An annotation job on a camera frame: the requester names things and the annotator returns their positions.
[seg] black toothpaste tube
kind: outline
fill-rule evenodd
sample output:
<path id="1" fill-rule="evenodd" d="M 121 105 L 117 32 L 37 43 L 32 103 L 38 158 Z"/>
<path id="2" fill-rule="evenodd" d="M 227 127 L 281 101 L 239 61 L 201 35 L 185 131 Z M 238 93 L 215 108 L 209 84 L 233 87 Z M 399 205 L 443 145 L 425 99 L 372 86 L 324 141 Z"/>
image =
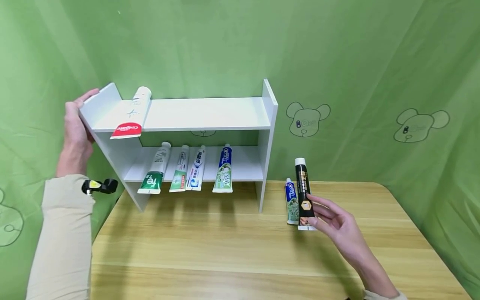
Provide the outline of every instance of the black toothpaste tube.
<path id="1" fill-rule="evenodd" d="M 313 203 L 307 198 L 310 194 L 310 184 L 308 182 L 307 166 L 305 159 L 299 157 L 295 159 L 295 173 L 297 174 L 297 189 L 299 201 L 299 230 L 316 230 L 315 227 L 308 223 L 308 218 L 313 216 Z"/>

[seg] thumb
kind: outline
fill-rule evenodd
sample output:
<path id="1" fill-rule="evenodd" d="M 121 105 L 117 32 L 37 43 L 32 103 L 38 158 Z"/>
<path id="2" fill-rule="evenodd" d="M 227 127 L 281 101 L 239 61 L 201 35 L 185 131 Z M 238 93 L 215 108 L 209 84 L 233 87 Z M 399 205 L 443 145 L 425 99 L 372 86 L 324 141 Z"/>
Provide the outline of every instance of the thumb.
<path id="1" fill-rule="evenodd" d="M 334 234 L 334 229 L 331 228 L 327 223 L 324 221 L 320 220 L 319 218 L 316 217 L 309 217 L 308 218 L 308 223 L 312 225 L 313 227 L 317 228 L 319 231 L 323 232 L 326 234 L 329 238 L 331 238 Z"/>

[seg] toothpaste tube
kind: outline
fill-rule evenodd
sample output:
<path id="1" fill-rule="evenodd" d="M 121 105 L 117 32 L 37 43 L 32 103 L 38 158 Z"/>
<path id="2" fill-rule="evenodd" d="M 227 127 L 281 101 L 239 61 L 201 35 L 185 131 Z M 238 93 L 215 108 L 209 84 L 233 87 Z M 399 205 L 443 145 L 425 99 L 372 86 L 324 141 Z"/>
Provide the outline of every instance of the toothpaste tube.
<path id="1" fill-rule="evenodd" d="M 287 224 L 299 224 L 299 201 L 295 193 L 295 185 L 290 178 L 285 182 L 285 197 L 287 199 Z"/>
<path id="2" fill-rule="evenodd" d="M 183 145 L 179 159 L 177 161 L 177 167 L 175 174 L 173 174 L 172 185 L 170 185 L 170 192 L 184 192 L 187 187 L 187 166 L 190 147 Z"/>
<path id="3" fill-rule="evenodd" d="M 193 158 L 192 166 L 187 180 L 188 191 L 201 191 L 202 179 L 205 170 L 205 146 L 200 147 L 197 155 Z"/>
<path id="4" fill-rule="evenodd" d="M 152 92 L 148 87 L 141 86 L 133 96 L 129 105 L 123 111 L 124 122 L 117 126 L 110 139 L 126 139 L 140 136 L 148 108 L 150 107 Z"/>
<path id="5" fill-rule="evenodd" d="M 220 155 L 218 171 L 213 186 L 213 192 L 233 192 L 232 189 L 232 148 L 225 144 Z"/>
<path id="6" fill-rule="evenodd" d="M 308 182 L 307 166 L 305 159 L 298 157 L 295 159 L 295 173 L 297 173 L 297 189 L 299 200 L 299 226 L 298 230 L 317 230 L 308 223 L 309 217 L 315 217 L 313 203 L 308 199 L 310 194 L 310 183 Z"/>
<path id="7" fill-rule="evenodd" d="M 155 158 L 150 171 L 145 175 L 142 185 L 138 189 L 139 194 L 160 194 L 163 176 L 167 170 L 168 158 L 170 157 L 169 142 L 163 142 L 162 146 L 155 153 Z"/>

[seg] shelf board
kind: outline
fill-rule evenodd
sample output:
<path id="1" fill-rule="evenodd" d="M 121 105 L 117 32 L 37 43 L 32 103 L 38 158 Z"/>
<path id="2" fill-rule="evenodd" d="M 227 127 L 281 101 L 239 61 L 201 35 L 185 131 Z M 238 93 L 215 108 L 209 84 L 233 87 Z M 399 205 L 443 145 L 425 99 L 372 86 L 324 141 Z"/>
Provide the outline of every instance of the shelf board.
<path id="1" fill-rule="evenodd" d="M 92 127 L 113 132 L 124 122 L 128 101 L 118 103 Z M 263 130 L 270 128 L 262 97 L 152 100 L 142 131 Z"/>
<path id="2" fill-rule="evenodd" d="M 223 147 L 207 147 L 203 181 L 215 181 Z M 150 169 L 158 147 L 143 147 L 125 176 L 126 182 L 142 182 Z M 190 147 L 189 164 L 199 147 Z M 171 182 L 181 147 L 172 147 L 164 182 Z M 232 181 L 262 181 L 263 171 L 257 146 L 232 147 Z"/>

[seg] lower shelf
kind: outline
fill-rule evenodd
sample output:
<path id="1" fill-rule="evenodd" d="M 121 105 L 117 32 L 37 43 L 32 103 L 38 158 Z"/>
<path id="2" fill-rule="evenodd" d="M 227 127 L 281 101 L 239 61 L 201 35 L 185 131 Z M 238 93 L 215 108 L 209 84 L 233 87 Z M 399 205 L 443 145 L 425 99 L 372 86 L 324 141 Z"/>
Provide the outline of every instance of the lower shelf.
<path id="1" fill-rule="evenodd" d="M 190 147 L 189 164 L 192 162 L 200 147 Z M 218 162 L 223 147 L 207 147 L 205 172 L 203 181 L 215 181 L 218 170 Z M 145 174 L 149 171 L 158 147 L 143 147 L 135 162 L 128 171 L 124 180 L 126 182 L 142 182 Z M 173 180 L 177 159 L 181 147 L 172 147 L 168 160 L 165 182 Z M 260 164 L 260 156 L 257 146 L 233 146 L 232 147 L 232 181 L 263 181 L 263 166 Z"/>

